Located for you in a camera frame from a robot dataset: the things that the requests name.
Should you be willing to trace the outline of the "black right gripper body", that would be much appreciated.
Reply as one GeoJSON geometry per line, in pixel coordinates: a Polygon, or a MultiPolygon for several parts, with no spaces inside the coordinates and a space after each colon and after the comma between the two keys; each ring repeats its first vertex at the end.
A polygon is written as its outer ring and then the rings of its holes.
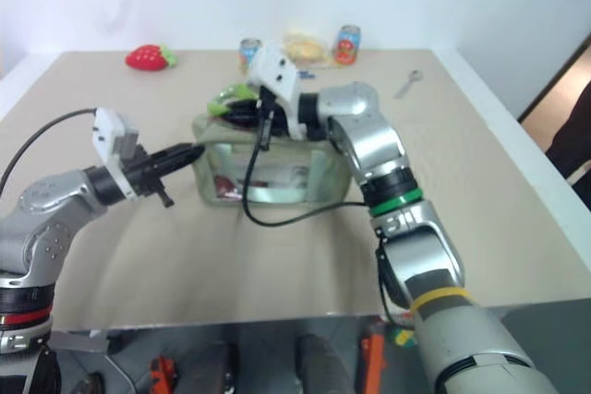
{"type": "Polygon", "coordinates": [[[272,136],[287,136],[288,124],[283,107],[279,104],[276,95],[267,87],[259,88],[258,104],[258,132],[260,133],[265,123],[270,123],[272,136]]]}

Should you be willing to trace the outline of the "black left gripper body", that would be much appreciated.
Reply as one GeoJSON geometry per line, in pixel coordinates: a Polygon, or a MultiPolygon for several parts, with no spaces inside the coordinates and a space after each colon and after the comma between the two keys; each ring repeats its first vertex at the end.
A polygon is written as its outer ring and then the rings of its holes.
{"type": "Polygon", "coordinates": [[[162,182],[162,176],[166,175],[163,167],[168,160],[167,149],[149,154],[142,145],[137,145],[132,156],[123,160],[123,172],[133,191],[139,197],[157,195],[165,208],[174,205],[162,182]]]}

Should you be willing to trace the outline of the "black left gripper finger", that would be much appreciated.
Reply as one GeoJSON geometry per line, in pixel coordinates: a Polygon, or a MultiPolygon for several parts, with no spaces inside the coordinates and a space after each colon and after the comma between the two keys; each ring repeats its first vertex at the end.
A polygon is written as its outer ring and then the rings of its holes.
{"type": "Polygon", "coordinates": [[[158,175],[166,176],[183,169],[194,162],[158,162],[158,175]]]}
{"type": "Polygon", "coordinates": [[[200,144],[178,143],[153,154],[155,162],[194,162],[203,154],[205,147],[200,144]]]}

